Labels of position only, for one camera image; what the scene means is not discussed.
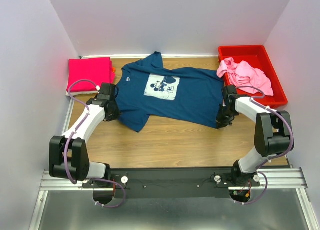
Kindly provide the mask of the navy blue printed t-shirt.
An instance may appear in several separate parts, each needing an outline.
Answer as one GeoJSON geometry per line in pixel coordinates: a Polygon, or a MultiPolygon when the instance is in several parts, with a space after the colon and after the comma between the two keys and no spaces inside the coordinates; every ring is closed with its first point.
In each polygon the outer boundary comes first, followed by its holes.
{"type": "Polygon", "coordinates": [[[161,53],[155,52],[126,64],[117,86],[119,121],[135,132],[145,127],[151,115],[217,127],[224,81],[215,70],[169,70],[161,53]]]}

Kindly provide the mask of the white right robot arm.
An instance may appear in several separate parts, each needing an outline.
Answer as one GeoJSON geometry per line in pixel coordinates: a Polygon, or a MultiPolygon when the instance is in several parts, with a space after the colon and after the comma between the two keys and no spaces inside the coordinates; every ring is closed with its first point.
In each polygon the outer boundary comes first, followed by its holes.
{"type": "Polygon", "coordinates": [[[233,164],[229,174],[230,181],[241,186],[266,163],[293,150],[295,140],[291,116],[287,111],[274,110],[246,95],[228,94],[223,100],[216,118],[218,128],[231,125],[239,114],[255,123],[254,148],[233,164]]]}

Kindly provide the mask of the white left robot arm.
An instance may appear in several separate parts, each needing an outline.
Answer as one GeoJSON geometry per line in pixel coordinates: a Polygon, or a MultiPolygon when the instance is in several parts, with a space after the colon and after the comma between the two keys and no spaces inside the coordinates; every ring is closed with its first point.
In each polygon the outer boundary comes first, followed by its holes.
{"type": "Polygon", "coordinates": [[[98,95],[84,103],[84,111],[73,126],[49,142],[49,175],[74,185],[93,180],[99,187],[107,187],[111,181],[110,165],[90,161],[87,142],[101,122],[117,120],[120,115],[114,97],[98,95]]]}

